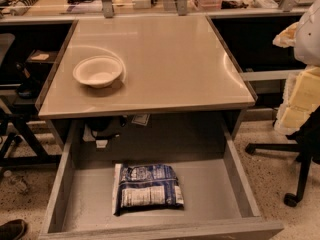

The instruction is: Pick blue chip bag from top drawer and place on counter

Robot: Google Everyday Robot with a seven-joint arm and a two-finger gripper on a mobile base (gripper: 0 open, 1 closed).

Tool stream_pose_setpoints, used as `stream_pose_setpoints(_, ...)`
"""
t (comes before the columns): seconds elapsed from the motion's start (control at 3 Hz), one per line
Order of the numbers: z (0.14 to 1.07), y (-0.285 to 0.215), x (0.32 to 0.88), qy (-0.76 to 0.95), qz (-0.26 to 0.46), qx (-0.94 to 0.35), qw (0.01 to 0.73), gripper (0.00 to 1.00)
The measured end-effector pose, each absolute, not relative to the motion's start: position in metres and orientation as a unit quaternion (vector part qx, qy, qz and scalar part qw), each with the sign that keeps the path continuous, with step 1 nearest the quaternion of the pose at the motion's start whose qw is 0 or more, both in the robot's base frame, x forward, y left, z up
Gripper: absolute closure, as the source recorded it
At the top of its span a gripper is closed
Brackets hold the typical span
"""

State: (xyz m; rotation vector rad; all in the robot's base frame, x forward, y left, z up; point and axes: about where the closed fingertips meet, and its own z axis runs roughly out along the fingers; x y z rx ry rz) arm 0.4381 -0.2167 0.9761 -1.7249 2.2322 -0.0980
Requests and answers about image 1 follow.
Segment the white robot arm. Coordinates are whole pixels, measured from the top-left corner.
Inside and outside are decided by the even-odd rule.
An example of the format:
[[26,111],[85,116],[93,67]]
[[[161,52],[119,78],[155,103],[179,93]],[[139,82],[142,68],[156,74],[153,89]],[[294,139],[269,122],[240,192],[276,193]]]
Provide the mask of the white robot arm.
[[291,135],[320,106],[320,0],[272,43],[281,48],[293,47],[294,58],[306,65],[299,74],[289,74],[274,125],[276,131]]

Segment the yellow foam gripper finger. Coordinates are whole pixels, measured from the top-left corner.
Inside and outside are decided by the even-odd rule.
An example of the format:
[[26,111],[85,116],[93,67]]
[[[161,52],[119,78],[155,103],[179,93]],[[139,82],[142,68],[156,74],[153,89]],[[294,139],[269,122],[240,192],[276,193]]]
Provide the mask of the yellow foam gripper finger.
[[290,73],[284,87],[274,129],[284,135],[298,131],[320,106],[320,68],[307,66],[300,73]]
[[298,23],[295,22],[280,32],[278,35],[275,36],[272,43],[275,46],[281,48],[288,48],[295,46],[295,33],[297,29]]

